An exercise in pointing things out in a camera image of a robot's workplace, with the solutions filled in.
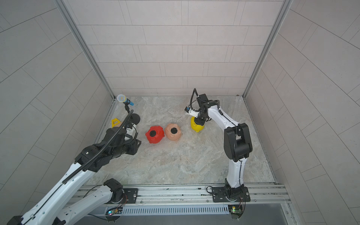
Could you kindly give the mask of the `yellow piggy bank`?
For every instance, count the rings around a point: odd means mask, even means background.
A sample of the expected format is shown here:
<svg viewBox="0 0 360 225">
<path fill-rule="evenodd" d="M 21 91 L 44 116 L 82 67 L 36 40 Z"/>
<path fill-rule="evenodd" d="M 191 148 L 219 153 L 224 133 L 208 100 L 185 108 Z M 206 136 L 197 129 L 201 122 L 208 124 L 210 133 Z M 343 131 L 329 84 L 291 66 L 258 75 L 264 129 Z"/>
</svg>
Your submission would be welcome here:
<svg viewBox="0 0 360 225">
<path fill-rule="evenodd" d="M 191 117 L 190 125 L 191 128 L 197 133 L 204 129 L 204 125 L 198 125 L 195 123 L 195 117 Z"/>
</svg>

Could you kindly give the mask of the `black plug front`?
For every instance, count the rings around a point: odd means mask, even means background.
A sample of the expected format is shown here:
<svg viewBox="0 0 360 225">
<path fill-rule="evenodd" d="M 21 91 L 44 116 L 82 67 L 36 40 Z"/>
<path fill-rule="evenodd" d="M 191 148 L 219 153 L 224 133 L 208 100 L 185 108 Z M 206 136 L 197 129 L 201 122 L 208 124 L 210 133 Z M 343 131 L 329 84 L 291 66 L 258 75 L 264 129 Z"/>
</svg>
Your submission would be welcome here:
<svg viewBox="0 0 360 225">
<path fill-rule="evenodd" d="M 175 128 L 175 127 L 173 127 L 173 128 L 171 129 L 171 133 L 172 133 L 172 134 L 177 134 L 177 133 L 178 133 L 178 129 Z"/>
</svg>

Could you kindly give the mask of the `black plug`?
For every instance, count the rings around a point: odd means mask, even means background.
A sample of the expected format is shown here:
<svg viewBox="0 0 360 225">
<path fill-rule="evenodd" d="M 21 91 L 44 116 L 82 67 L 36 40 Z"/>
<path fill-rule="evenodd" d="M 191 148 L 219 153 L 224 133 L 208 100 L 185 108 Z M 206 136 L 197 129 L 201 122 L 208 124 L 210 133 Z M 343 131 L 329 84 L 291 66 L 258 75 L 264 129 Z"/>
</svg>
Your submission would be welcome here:
<svg viewBox="0 0 360 225">
<path fill-rule="evenodd" d="M 150 136 L 150 137 L 155 137 L 156 135 L 157 135 L 156 130 L 151 130 L 151 131 L 149 132 L 149 136 Z"/>
<path fill-rule="evenodd" d="M 175 128 L 175 127 L 173 127 L 173 128 L 171 129 L 171 133 L 172 133 L 172 134 L 177 134 L 177 133 L 178 133 L 178 129 Z"/>
</svg>

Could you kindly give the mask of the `pink piggy bank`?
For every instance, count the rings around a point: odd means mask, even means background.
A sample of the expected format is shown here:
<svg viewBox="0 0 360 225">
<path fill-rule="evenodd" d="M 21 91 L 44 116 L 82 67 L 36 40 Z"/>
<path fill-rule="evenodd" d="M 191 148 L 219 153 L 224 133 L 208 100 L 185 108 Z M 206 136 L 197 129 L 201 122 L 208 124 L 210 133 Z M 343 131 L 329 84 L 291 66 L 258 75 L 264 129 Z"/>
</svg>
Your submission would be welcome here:
<svg viewBox="0 0 360 225">
<path fill-rule="evenodd" d="M 168 124 L 165 128 L 165 134 L 171 141 L 178 141 L 182 136 L 182 131 L 177 124 Z"/>
</svg>

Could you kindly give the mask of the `red piggy bank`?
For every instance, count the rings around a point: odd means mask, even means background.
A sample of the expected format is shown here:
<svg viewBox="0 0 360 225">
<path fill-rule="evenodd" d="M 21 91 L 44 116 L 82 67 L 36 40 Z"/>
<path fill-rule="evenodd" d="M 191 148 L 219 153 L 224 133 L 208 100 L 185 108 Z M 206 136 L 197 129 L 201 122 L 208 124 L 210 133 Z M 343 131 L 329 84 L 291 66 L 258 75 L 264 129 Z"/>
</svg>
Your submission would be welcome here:
<svg viewBox="0 0 360 225">
<path fill-rule="evenodd" d="M 161 126 L 152 126 L 145 135 L 149 143 L 156 144 L 164 138 L 165 132 Z"/>
</svg>

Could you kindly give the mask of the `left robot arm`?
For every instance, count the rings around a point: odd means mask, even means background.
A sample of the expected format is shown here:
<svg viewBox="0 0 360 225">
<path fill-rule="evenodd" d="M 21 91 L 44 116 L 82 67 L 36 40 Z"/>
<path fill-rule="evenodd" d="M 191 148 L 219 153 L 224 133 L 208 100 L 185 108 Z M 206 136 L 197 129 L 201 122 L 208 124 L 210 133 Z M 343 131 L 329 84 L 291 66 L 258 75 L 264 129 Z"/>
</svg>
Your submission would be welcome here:
<svg viewBox="0 0 360 225">
<path fill-rule="evenodd" d="M 125 190 L 115 179 L 108 179 L 97 189 L 91 189 L 76 203 L 68 202 L 78 189 L 102 166 L 123 154 L 135 155 L 141 141 L 135 125 L 109 128 L 99 144 L 86 147 L 61 180 L 34 207 L 22 216 L 12 217 L 9 225 L 73 225 L 84 216 L 105 204 L 122 209 L 127 201 L 135 201 L 136 191 Z"/>
</svg>

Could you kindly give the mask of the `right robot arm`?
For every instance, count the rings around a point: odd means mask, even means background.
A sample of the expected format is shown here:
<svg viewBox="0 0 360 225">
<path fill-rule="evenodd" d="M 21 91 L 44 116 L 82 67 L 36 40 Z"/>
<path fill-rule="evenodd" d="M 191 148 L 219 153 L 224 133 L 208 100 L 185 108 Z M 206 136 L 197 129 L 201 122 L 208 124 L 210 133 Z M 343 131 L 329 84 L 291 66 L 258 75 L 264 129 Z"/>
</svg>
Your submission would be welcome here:
<svg viewBox="0 0 360 225">
<path fill-rule="evenodd" d="M 246 203 L 250 201 L 248 189 L 244 186 L 243 174 L 246 161 L 253 151 L 249 127 L 247 124 L 233 120 L 220 107 L 219 100 L 209 100 L 206 94 L 199 95 L 194 89 L 192 96 L 196 96 L 199 104 L 194 109 L 190 100 L 185 111 L 192 116 L 191 128 L 200 132 L 206 122 L 213 120 L 224 133 L 224 151 L 229 159 L 228 174 L 225 179 L 225 186 L 221 189 L 212 189 L 214 202 L 229 201 Z"/>
</svg>

